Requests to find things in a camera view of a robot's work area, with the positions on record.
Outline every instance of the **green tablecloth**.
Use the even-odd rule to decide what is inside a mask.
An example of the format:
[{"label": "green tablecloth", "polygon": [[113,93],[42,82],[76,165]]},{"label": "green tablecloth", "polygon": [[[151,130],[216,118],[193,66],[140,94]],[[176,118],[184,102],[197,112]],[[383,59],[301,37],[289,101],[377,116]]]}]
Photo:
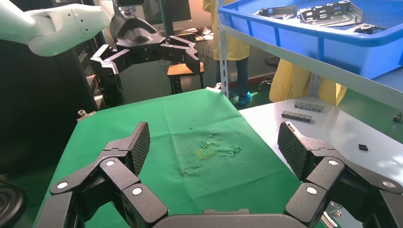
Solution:
[{"label": "green tablecloth", "polygon": [[[299,186],[228,99],[208,90],[107,109],[79,122],[51,184],[93,162],[109,141],[127,137],[139,121],[149,123],[151,134],[139,177],[170,215],[204,209],[283,213]],[[111,203],[86,224],[127,227]]]}]

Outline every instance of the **stool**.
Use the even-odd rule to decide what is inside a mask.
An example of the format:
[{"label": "stool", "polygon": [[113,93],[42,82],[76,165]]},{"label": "stool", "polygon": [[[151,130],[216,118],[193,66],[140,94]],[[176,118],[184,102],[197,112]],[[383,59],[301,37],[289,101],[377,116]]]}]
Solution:
[{"label": "stool", "polygon": [[[200,86],[203,89],[203,74],[204,74],[204,65],[200,63]],[[170,65],[167,73],[168,78],[171,81],[171,92],[172,94],[179,94],[182,92],[182,85],[181,85],[181,77],[184,76],[195,76],[193,72],[186,66],[186,64],[176,64]]]},{"label": "stool", "polygon": [[0,186],[0,227],[13,227],[24,214],[25,194],[8,186]]},{"label": "stool", "polygon": [[[280,58],[277,56],[269,56],[265,59],[265,64],[267,66],[274,67],[275,69],[277,69],[279,62],[280,62]],[[258,92],[262,91],[263,85],[271,85],[271,83],[273,83],[274,74],[275,74],[275,72],[263,79],[263,81],[260,83],[260,85],[258,87]]]}]

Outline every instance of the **textured fingertip pad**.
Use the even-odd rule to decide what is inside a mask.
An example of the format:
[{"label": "textured fingertip pad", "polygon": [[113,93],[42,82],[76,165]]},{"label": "textured fingertip pad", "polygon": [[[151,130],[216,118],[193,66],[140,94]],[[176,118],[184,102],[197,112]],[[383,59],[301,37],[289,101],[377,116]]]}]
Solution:
[{"label": "textured fingertip pad", "polygon": [[134,174],[138,176],[150,149],[151,140],[148,123],[140,122],[130,138],[132,138],[133,144],[131,144],[129,151],[132,153]]},{"label": "textured fingertip pad", "polygon": [[298,135],[303,136],[291,122],[281,123],[280,131],[278,132],[278,148],[300,180],[308,149],[300,141]]}]

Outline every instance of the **computer screen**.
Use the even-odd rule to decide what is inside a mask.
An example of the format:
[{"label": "computer screen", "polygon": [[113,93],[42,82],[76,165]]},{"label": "computer screen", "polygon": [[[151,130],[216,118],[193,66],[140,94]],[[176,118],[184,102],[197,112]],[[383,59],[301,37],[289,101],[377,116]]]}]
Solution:
[{"label": "computer screen", "polygon": [[[144,19],[151,25],[163,24],[160,0],[147,0],[143,5]],[[172,22],[191,20],[189,0],[168,0]]]}]

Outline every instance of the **blue plastic bin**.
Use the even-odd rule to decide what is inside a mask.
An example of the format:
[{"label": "blue plastic bin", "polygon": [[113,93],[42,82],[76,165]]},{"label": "blue plastic bin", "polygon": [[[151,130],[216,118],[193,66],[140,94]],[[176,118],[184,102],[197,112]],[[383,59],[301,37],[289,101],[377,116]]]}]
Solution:
[{"label": "blue plastic bin", "polygon": [[364,11],[363,23],[387,30],[351,33],[253,15],[261,8],[297,5],[299,10],[332,0],[239,0],[218,11],[222,24],[239,32],[369,79],[402,66],[403,0],[350,1]]}]

